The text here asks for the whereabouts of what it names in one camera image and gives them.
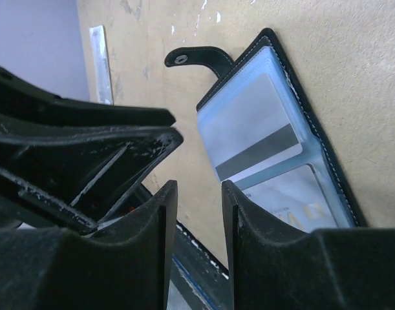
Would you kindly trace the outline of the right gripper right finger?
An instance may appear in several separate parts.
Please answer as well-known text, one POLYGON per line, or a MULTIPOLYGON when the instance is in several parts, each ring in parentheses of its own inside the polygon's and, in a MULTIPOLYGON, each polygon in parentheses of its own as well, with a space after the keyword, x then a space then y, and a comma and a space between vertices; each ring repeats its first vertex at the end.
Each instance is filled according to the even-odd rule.
POLYGON ((395 309, 395 229, 300 231, 222 184, 235 309, 395 309))

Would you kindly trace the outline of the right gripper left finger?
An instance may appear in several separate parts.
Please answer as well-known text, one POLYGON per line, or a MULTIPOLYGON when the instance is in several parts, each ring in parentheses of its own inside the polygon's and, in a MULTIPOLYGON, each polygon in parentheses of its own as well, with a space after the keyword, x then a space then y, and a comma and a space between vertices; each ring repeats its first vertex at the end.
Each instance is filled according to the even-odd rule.
POLYGON ((0 229, 0 309, 165 309, 178 185, 85 238, 0 229))

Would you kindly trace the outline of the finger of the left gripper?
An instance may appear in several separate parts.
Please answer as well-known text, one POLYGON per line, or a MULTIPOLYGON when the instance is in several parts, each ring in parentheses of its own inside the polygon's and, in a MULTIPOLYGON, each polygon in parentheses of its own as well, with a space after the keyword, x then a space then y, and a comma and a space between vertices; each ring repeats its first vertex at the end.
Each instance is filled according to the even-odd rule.
POLYGON ((168 126, 175 117, 164 108, 121 107, 62 98, 0 67, 0 114, 50 126, 168 126))
POLYGON ((169 125, 41 125, 0 114, 0 227, 96 230, 183 142, 169 125))

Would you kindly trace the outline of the black leather card holder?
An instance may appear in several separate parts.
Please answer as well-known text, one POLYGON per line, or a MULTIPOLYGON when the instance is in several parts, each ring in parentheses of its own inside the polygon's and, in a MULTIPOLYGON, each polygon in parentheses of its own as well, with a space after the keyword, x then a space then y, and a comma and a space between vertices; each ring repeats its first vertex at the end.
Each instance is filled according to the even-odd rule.
POLYGON ((232 181, 243 192, 247 188, 302 165, 311 165, 336 220, 336 228, 366 227, 368 225, 331 143, 313 111, 276 33, 271 28, 261 30, 237 59, 233 59, 225 51, 215 46, 194 46, 180 47, 170 51, 166 55, 164 63, 167 67, 204 66, 216 75, 216 82, 197 104, 197 124, 198 113, 226 85, 232 81, 244 83, 262 73, 269 75, 282 99, 294 131, 303 146, 303 151, 239 181, 229 181, 232 181))

